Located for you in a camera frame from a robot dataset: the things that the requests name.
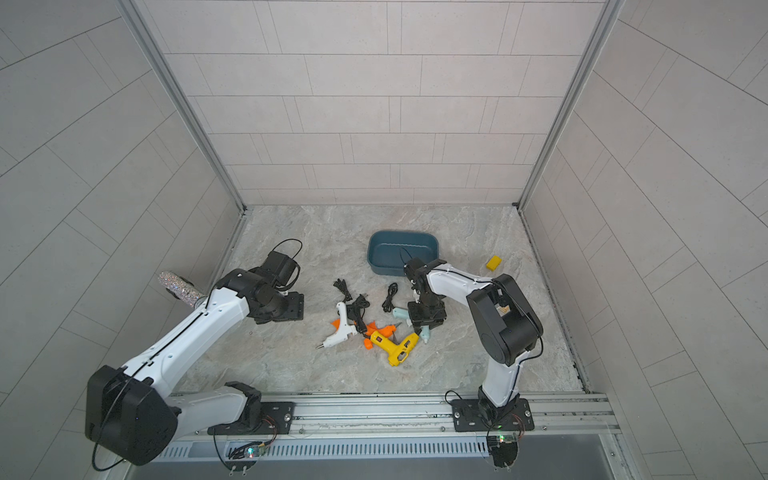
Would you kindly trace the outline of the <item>mint green hot glue gun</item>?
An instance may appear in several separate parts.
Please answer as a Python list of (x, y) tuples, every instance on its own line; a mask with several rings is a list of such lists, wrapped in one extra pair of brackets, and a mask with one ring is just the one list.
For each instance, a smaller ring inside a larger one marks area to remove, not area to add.
[[(390, 313), (394, 318), (405, 320), (408, 326), (412, 326), (410, 315), (406, 308), (396, 307), (393, 303), (394, 296), (398, 292), (398, 284), (396, 282), (391, 283), (387, 288), (387, 295), (382, 303), (382, 310), (385, 313)], [(423, 326), (419, 333), (420, 339), (424, 343), (428, 343), (431, 337), (431, 331), (429, 326)]]

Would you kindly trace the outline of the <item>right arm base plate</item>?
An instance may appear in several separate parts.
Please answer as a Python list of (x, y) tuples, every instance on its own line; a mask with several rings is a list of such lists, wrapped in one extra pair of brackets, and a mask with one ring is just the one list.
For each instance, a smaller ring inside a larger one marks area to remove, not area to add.
[(535, 429), (529, 402), (517, 396), (504, 407), (478, 399), (453, 399), (452, 408), (456, 432), (516, 431), (527, 433)]

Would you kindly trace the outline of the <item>white hot glue gun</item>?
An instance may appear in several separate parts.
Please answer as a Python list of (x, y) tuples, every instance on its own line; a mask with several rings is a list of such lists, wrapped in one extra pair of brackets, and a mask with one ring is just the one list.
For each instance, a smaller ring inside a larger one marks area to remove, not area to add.
[(365, 294), (353, 298), (344, 279), (337, 278), (333, 286), (341, 292), (344, 299), (336, 304), (338, 319), (333, 322), (335, 331), (329, 335), (317, 349), (331, 348), (348, 340), (354, 335), (365, 334), (367, 324), (364, 321), (365, 311), (370, 307)]

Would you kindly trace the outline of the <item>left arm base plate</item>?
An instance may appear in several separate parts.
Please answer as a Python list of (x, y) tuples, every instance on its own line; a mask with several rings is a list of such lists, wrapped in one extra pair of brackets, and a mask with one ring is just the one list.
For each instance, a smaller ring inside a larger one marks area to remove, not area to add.
[(232, 423), (207, 429), (209, 435), (282, 435), (290, 432), (296, 404), (294, 402), (260, 402), (246, 406)]

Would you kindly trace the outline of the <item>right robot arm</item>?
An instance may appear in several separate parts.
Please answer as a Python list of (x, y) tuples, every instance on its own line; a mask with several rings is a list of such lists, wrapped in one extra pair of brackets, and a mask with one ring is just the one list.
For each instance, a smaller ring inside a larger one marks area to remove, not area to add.
[(412, 259), (404, 265), (404, 273), (415, 292), (407, 307), (414, 331), (444, 323), (446, 298), (467, 307), (489, 355), (480, 402), (495, 410), (514, 402), (522, 363), (543, 340), (543, 325), (516, 281), (506, 274), (471, 275), (440, 259), (430, 263)]

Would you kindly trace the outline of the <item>orange hot glue gun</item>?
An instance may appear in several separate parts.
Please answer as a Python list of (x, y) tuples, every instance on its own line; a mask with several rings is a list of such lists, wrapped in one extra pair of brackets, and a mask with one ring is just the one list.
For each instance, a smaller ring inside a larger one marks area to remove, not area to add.
[(378, 327), (375, 322), (369, 323), (367, 325), (366, 332), (363, 334), (363, 336), (364, 336), (364, 340), (363, 340), (364, 347), (367, 350), (371, 350), (374, 347), (374, 345), (373, 345), (373, 343), (372, 343), (372, 341), (370, 339), (370, 337), (373, 334), (378, 333), (380, 335), (383, 335), (386, 338), (390, 338), (396, 332), (397, 327), (398, 327), (398, 324), (386, 325), (384, 327)]

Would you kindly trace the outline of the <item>yellow hot glue gun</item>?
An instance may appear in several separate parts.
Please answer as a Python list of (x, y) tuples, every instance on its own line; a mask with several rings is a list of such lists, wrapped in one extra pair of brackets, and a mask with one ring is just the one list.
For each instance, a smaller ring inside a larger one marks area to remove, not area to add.
[(370, 339), (373, 345), (378, 346), (387, 353), (389, 365), (398, 367), (408, 358), (411, 351), (418, 344), (420, 337), (417, 333), (411, 333), (402, 342), (395, 343), (389, 338), (376, 333)]

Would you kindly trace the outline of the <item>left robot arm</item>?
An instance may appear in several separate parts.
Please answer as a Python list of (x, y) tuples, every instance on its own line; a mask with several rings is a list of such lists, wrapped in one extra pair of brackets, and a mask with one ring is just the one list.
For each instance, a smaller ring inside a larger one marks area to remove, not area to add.
[(103, 366), (90, 377), (85, 437), (137, 466), (157, 458), (176, 439), (199, 431), (261, 434), (274, 442), (289, 433), (294, 403), (265, 403), (258, 389), (238, 381), (192, 394), (176, 394), (174, 388), (242, 321), (297, 321), (303, 313), (303, 294), (278, 288), (273, 278), (255, 271), (231, 271), (155, 344), (121, 367)]

